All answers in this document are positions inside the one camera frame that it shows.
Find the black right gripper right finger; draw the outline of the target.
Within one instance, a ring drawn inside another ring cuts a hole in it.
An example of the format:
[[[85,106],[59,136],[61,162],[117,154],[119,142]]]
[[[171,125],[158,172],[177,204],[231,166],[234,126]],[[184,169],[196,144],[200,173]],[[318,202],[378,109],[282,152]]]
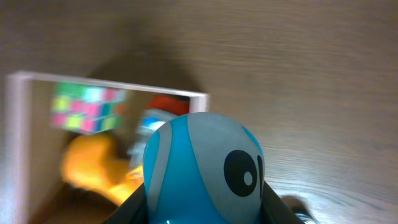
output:
[[[261,197],[262,224],[305,224],[264,181]]]

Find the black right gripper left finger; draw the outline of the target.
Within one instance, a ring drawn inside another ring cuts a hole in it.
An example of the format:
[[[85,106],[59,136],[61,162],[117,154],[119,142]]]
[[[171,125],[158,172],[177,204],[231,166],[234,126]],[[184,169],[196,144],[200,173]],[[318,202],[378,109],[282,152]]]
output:
[[[149,224],[144,184],[141,184],[102,224]]]

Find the yellow rubber animal toy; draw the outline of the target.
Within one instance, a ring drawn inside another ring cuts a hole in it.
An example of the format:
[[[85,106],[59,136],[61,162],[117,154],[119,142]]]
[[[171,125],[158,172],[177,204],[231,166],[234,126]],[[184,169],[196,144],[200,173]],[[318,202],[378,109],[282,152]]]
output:
[[[81,135],[71,141],[60,163],[64,182],[95,192],[120,206],[143,184],[142,166],[131,170],[108,134]]]

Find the blue white ball toy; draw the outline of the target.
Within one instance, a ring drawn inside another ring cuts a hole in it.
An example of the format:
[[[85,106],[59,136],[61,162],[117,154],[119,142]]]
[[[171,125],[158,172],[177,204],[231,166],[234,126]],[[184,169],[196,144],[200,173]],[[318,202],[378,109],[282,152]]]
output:
[[[241,123],[190,113],[147,142],[144,187],[150,223],[259,223],[264,153]]]

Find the red grey toy truck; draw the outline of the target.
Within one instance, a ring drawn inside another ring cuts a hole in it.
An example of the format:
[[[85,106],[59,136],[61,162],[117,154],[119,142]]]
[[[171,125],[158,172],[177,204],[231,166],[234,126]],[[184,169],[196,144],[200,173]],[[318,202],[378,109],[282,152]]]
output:
[[[166,122],[190,111],[190,99],[187,96],[155,95],[144,108],[137,124],[135,141],[128,149],[130,169],[142,165],[144,149],[149,138]]]

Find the pastel rubik's cube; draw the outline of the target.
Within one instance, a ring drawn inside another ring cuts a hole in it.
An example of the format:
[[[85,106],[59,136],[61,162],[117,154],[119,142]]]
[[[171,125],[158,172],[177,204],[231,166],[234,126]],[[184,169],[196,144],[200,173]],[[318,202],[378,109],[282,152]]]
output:
[[[127,91],[61,82],[55,86],[51,112],[55,127],[95,134],[119,126]]]

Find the beige cardboard box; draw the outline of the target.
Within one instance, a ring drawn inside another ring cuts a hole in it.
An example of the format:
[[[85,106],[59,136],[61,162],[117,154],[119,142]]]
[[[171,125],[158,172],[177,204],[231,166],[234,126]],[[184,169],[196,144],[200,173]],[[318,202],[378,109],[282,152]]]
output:
[[[10,206],[7,210],[3,205],[2,212],[9,218],[3,223],[27,223],[29,221],[29,156],[30,128],[32,107],[32,81],[72,82],[86,85],[123,88],[128,90],[149,91],[170,95],[187,96],[190,98],[190,111],[207,111],[210,96],[207,93],[189,91],[178,88],[164,88],[159,86],[140,85],[135,83],[82,78],[49,73],[16,71],[6,76],[5,99],[5,152],[10,159],[5,162],[6,173],[11,175],[9,193]]]

